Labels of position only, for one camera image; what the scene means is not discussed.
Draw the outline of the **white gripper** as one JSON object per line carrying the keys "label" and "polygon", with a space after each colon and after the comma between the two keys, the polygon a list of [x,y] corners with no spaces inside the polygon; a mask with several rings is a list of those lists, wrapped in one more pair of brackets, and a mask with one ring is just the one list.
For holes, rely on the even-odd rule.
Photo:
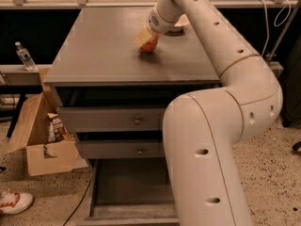
{"label": "white gripper", "polygon": [[158,12],[157,7],[150,11],[148,22],[150,26],[144,25],[135,38],[135,46],[140,49],[143,40],[157,38],[158,34],[164,34],[173,26],[173,22],[166,21]]}

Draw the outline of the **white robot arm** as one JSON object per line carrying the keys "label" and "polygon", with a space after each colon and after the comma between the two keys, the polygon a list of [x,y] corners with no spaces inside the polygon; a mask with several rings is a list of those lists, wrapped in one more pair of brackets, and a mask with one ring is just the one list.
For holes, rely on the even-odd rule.
{"label": "white robot arm", "polygon": [[174,99],[163,141],[180,226],[253,226],[233,159],[235,143],[268,129],[283,95],[270,67],[209,0],[159,0],[135,44],[187,16],[221,85]]}

